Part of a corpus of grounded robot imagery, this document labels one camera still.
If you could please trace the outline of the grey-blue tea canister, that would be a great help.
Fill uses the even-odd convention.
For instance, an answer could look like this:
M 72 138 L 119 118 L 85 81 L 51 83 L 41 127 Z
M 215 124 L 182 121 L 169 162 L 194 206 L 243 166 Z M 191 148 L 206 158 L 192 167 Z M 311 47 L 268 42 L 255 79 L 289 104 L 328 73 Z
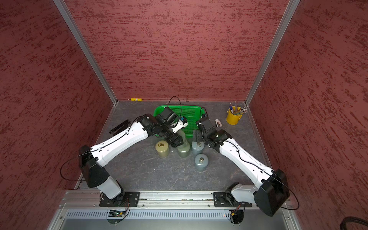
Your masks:
M 193 155 L 197 156 L 203 153 L 205 144 L 203 142 L 193 141 L 191 146 Z

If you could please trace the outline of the beige tea canister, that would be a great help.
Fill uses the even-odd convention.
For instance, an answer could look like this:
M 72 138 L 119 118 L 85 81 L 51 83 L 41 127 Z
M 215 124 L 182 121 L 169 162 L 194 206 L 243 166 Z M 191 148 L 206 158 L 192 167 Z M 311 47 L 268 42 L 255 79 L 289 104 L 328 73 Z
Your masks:
M 169 155 L 169 144 L 168 142 L 161 140 L 155 145 L 155 149 L 160 157 L 167 157 Z

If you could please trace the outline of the green plastic basket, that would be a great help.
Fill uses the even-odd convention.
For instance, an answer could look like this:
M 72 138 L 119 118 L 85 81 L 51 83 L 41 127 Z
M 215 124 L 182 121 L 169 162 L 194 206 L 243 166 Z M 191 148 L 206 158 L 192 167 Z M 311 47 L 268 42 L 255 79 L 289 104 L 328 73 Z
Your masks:
M 169 108 L 176 113 L 187 118 L 188 125 L 181 130 L 184 131 L 187 138 L 193 137 L 193 130 L 198 129 L 196 122 L 206 113 L 201 106 L 194 105 L 170 105 Z

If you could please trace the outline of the grey tea canister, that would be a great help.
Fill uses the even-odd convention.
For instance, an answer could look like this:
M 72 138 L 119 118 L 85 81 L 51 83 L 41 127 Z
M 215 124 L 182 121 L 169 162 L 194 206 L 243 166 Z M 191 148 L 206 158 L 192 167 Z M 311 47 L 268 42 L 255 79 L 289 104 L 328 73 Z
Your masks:
M 209 159 L 205 154 L 198 154 L 195 157 L 195 168 L 198 172 L 205 171 L 208 164 L 209 164 Z

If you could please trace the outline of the olive tea canister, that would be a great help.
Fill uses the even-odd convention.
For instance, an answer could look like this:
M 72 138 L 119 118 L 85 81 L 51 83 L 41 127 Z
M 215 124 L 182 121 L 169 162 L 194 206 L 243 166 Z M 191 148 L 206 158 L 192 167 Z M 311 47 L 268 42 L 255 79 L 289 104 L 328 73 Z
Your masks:
M 177 134 L 183 138 L 183 144 L 177 147 L 178 154 L 180 157 L 186 158 L 190 154 L 191 146 L 187 141 L 186 134 L 182 130 L 179 130 Z

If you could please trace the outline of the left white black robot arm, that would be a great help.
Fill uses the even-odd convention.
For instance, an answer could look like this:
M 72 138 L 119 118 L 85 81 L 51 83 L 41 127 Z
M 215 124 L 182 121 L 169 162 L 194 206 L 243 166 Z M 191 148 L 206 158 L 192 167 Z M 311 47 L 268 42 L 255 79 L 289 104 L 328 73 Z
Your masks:
M 155 117 L 151 114 L 139 116 L 127 129 L 100 144 L 82 146 L 79 149 L 79 168 L 87 186 L 99 189 L 115 206 L 122 206 L 126 201 L 125 192 L 104 167 L 123 151 L 151 136 L 164 138 L 173 148 L 183 145 L 184 138 L 177 132 L 187 125 L 186 117 L 180 117 L 165 107 Z

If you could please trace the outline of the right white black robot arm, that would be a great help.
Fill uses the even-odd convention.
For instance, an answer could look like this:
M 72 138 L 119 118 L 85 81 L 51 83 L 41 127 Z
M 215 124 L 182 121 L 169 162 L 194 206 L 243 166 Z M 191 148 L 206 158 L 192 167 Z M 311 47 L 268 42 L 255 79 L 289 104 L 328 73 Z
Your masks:
M 196 125 L 204 143 L 231 160 L 254 184 L 252 188 L 236 184 L 230 189 L 230 197 L 237 202 L 256 204 L 264 214 L 274 216 L 290 196 L 286 174 L 258 161 L 228 132 L 217 130 L 208 117 L 199 119 Z

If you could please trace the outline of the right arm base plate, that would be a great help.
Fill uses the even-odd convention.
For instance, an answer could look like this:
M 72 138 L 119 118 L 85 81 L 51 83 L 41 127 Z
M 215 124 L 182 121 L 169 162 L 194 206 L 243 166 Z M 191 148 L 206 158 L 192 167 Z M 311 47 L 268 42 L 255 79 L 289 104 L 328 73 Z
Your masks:
M 238 202 L 231 194 L 226 192 L 213 193 L 214 206 L 216 208 L 251 208 L 252 204 L 248 202 Z

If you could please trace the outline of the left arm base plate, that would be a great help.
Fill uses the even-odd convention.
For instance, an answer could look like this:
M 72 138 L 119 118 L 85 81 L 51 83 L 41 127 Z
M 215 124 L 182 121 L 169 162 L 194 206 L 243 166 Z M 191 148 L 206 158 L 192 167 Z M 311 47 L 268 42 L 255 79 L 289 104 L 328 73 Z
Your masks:
M 109 199 L 104 193 L 100 194 L 100 207 L 137 207 L 140 199 L 140 192 L 125 191 L 123 195 L 118 195 L 113 199 Z

